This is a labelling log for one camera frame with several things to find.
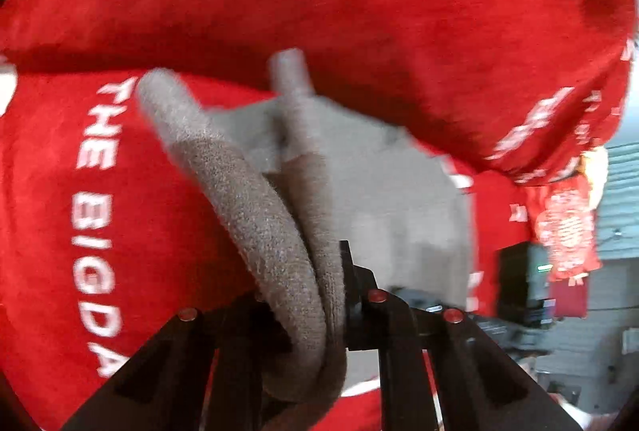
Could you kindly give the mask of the grey knit sweater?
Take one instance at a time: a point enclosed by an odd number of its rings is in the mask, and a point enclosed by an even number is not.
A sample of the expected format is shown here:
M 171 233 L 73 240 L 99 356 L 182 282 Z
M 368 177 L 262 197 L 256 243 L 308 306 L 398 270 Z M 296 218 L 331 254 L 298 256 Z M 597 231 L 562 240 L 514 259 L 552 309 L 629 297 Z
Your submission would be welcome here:
M 473 230 L 469 199 L 441 158 L 403 129 L 317 95 L 302 51 L 274 54 L 270 76 L 274 99 L 222 111 L 156 69 L 141 78 L 137 101 L 292 340 L 265 370 L 266 392 L 287 403 L 270 428 L 306 430 L 354 381 L 340 242 L 380 286 L 464 307 Z

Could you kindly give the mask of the black electronic box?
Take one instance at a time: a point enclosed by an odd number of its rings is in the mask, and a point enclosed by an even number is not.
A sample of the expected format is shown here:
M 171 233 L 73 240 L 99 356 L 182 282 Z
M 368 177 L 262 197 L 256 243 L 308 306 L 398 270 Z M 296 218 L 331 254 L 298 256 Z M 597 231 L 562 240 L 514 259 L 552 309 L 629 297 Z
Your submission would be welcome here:
M 551 269 L 548 249 L 540 244 L 523 242 L 502 248 L 498 252 L 498 318 L 525 327 L 548 327 L 556 305 L 549 295 Z

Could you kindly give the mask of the red wedding bed cover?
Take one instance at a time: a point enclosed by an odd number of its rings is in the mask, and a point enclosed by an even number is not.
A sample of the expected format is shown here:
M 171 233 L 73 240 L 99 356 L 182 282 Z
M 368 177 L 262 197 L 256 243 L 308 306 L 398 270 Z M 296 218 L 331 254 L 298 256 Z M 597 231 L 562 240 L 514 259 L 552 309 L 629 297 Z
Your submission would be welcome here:
M 1 116 L 1 368 L 43 429 L 60 429 L 175 312 L 254 287 L 141 113 L 139 79 L 17 72 Z M 530 235 L 523 193 L 439 158 L 470 203 L 466 306 L 493 314 L 498 251 Z

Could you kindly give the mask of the red paper decoration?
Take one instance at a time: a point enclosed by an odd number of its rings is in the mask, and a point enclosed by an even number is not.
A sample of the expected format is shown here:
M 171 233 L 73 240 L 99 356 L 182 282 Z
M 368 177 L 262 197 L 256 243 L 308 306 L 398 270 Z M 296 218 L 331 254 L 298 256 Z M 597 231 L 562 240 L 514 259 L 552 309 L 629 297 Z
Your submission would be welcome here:
M 573 175 L 524 189 L 533 240 L 548 252 L 549 282 L 581 285 L 601 268 L 595 221 L 608 175 L 609 156 L 600 145 L 581 153 Z

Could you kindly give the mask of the red wedding pillow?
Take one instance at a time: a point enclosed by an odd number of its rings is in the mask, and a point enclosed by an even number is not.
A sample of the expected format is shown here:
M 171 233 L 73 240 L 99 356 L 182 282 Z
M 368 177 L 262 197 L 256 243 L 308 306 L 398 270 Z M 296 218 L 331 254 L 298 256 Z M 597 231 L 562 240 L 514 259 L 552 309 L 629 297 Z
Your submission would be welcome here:
M 519 183 L 621 121 L 635 0 L 6 0 L 26 70 L 168 68 L 252 87 L 299 48 L 320 92 Z

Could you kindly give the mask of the white floral folded cloth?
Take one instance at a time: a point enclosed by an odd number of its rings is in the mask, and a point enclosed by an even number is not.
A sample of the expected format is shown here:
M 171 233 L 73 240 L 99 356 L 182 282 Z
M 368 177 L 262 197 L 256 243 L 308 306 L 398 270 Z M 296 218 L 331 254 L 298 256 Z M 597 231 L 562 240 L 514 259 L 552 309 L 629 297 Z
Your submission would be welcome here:
M 17 88 L 17 70 L 5 56 L 0 57 L 0 116 L 6 114 Z

